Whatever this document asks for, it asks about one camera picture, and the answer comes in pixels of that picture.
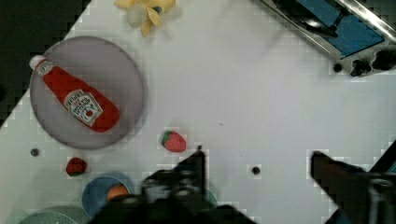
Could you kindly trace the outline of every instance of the red ketchup bottle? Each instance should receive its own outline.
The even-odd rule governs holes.
[[[41,55],[32,58],[30,67],[43,78],[64,108],[93,131],[104,133],[118,122],[120,111],[117,107],[84,81]]]

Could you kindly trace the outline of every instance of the blue bowl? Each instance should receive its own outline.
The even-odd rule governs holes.
[[[99,213],[107,203],[108,191],[117,185],[125,186],[130,194],[134,193],[132,180],[119,172],[100,175],[87,185],[82,193],[82,206],[88,217],[92,218]]]

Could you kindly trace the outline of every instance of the heinz label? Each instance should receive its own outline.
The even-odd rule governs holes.
[[[64,106],[74,117],[89,126],[92,126],[103,112],[95,98],[82,90],[70,92],[64,100]]]

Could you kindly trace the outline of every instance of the toy strawberry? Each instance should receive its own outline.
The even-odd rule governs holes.
[[[171,131],[163,134],[162,145],[171,152],[182,152],[187,148],[186,140],[180,134]]]
[[[78,176],[85,173],[87,162],[80,158],[73,158],[67,163],[66,172],[70,176]]]

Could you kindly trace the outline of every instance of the toaster knob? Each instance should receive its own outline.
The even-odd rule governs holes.
[[[355,60],[352,63],[353,71],[350,73],[353,77],[359,77],[363,74],[371,72],[371,66],[367,62]]]
[[[373,62],[373,68],[387,71],[396,65],[396,51],[381,50],[376,54],[376,59]]]

